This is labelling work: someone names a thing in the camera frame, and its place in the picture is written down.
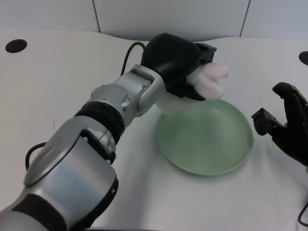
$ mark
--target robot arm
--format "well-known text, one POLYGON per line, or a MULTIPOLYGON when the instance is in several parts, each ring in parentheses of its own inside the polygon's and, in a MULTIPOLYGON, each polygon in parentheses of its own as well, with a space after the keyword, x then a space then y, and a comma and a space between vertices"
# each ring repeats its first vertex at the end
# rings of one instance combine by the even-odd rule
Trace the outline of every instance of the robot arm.
POLYGON ((162 34, 113 84, 98 87, 81 110, 48 140, 27 170, 19 198, 0 212, 4 231, 78 231, 92 225, 118 189, 111 164, 135 117, 168 91, 204 100, 186 77, 212 62, 216 48, 162 34))

